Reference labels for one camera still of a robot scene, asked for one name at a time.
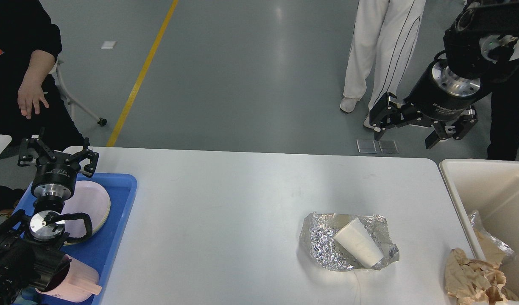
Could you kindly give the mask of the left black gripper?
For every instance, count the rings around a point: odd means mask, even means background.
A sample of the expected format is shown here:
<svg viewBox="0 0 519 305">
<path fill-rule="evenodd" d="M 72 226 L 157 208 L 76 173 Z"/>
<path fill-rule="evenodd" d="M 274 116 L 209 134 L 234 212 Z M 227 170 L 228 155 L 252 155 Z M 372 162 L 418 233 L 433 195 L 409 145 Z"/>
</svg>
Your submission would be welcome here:
<svg viewBox="0 0 519 305">
<path fill-rule="evenodd" d="M 35 165 L 36 173 L 31 184 L 34 197 L 56 196 L 67 200 L 75 194 L 78 173 L 93 177 L 99 154 L 89 148 L 89 138 L 86 137 L 81 151 L 68 155 L 64 163 L 52 162 L 52 149 L 44 143 L 44 133 L 45 128 L 41 127 L 36 137 L 22 139 L 17 165 Z"/>
</svg>

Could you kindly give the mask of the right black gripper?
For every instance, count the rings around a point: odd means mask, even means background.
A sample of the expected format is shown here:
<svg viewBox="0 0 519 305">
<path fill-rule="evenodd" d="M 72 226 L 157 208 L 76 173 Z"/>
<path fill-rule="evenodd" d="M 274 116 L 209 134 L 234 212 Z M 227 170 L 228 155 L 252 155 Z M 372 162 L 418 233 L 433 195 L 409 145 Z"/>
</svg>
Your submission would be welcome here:
<svg viewBox="0 0 519 305">
<path fill-rule="evenodd" d="M 478 122 L 475 108 L 469 106 L 478 100 L 480 91 L 479 78 L 460 77 L 447 60 L 438 59 L 426 68 L 406 102 L 386 92 L 374 104 L 368 114 L 374 140 L 379 141 L 389 129 L 407 125 L 433 127 L 434 131 L 425 139 L 427 149 L 440 141 L 461 140 Z M 445 122 L 455 118 L 454 122 Z"/>
</svg>

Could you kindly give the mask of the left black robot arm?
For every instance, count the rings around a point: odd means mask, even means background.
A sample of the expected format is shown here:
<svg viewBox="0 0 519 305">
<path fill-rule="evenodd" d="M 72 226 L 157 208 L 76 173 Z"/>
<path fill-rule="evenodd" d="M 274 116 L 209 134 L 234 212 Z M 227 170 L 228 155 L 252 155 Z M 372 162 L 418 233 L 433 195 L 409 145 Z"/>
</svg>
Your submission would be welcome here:
<svg viewBox="0 0 519 305">
<path fill-rule="evenodd" d="M 91 217 L 84 212 L 63 213 L 64 202 L 75 194 L 77 175 L 92 177 L 99 154 L 85 138 L 81 151 L 67 154 L 35 138 L 24 138 L 18 166 L 33 165 L 31 183 L 34 213 L 17 210 L 0 224 L 0 305 L 10 305 L 21 290 L 32 286 L 46 291 L 57 274 L 70 268 L 61 247 L 66 242 L 87 241 L 92 236 Z"/>
</svg>

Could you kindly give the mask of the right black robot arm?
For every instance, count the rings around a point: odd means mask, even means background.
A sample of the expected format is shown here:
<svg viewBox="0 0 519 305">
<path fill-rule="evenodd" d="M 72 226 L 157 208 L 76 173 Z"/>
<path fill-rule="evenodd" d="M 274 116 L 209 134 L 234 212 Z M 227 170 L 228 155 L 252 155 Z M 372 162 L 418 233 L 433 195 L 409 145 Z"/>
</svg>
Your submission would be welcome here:
<svg viewBox="0 0 519 305">
<path fill-rule="evenodd" d="M 386 92 L 370 110 L 375 141 L 389 129 L 408 125 L 432 128 L 427 149 L 463 139 L 478 122 L 473 104 L 488 92 L 484 75 L 507 63 L 519 43 L 519 0 L 471 0 L 444 32 L 443 42 L 444 50 L 406 98 Z"/>
</svg>

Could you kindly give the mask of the seated person's hand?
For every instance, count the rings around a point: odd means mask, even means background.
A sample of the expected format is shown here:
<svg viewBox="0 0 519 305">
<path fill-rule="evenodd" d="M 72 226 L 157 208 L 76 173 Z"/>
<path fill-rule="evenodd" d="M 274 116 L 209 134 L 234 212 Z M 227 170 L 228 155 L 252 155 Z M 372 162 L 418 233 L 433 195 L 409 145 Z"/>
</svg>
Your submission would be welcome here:
<svg viewBox="0 0 519 305">
<path fill-rule="evenodd" d="M 22 116 L 31 119 L 33 114 L 40 114 L 41 106 L 50 108 L 41 87 L 41 82 L 24 79 L 17 93 L 17 104 Z"/>
</svg>

